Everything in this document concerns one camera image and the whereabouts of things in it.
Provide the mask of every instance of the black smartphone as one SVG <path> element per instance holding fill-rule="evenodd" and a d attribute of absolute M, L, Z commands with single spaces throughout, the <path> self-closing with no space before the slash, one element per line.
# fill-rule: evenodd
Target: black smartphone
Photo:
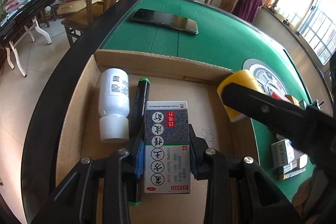
<path fill-rule="evenodd" d="M 186 17 L 180 17 L 154 10 L 139 9 L 133 14 L 133 16 L 131 16 L 131 20 L 198 34 L 196 21 Z"/>

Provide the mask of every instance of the red cloth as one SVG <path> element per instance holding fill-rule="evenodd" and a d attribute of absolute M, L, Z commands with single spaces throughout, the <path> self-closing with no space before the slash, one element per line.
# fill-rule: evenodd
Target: red cloth
<path fill-rule="evenodd" d="M 238 0 L 232 14 L 252 24 L 262 5 L 263 0 Z"/>

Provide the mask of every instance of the white bottle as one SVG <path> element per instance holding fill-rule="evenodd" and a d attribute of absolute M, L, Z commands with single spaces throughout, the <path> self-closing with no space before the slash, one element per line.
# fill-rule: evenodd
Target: white bottle
<path fill-rule="evenodd" d="M 129 139 L 128 75 L 121 69 L 108 69 L 101 75 L 99 93 L 100 139 L 123 143 Z"/>

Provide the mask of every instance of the yellow cylinder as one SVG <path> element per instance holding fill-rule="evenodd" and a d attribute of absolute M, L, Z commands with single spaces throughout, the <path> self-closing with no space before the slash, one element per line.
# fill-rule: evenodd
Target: yellow cylinder
<path fill-rule="evenodd" d="M 256 90 L 256 91 L 263 93 L 263 90 L 261 89 L 258 81 L 254 78 L 253 74 L 249 70 L 244 69 L 244 70 L 239 70 L 235 72 L 234 74 L 228 76 L 227 78 L 223 80 L 222 83 L 219 84 L 217 88 L 217 93 L 221 100 L 222 100 L 221 95 L 222 95 L 224 87 L 230 83 L 236 83 L 236 84 L 245 86 L 249 89 Z M 230 107 L 227 107 L 226 105 L 224 105 L 224 108 L 231 122 L 237 122 L 245 117 L 244 114 Z"/>

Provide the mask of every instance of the green table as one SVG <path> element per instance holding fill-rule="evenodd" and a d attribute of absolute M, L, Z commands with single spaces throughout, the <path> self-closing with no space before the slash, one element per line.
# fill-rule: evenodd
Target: green table
<path fill-rule="evenodd" d="M 180 15 L 198 23 L 196 36 L 141 23 L 129 17 L 139 8 Z M 307 91 L 292 61 L 283 47 L 270 37 L 232 15 L 185 0 L 140 0 L 129 10 L 126 18 L 108 37 L 104 49 L 130 50 L 177 56 L 217 66 L 241 70 L 245 60 L 254 58 L 270 66 L 282 79 L 291 95 L 309 103 Z M 314 166 L 308 161 L 306 171 L 296 177 L 279 181 L 273 174 L 270 144 L 276 138 L 260 122 L 253 121 L 260 165 L 288 199 L 298 186 L 311 176 Z"/>

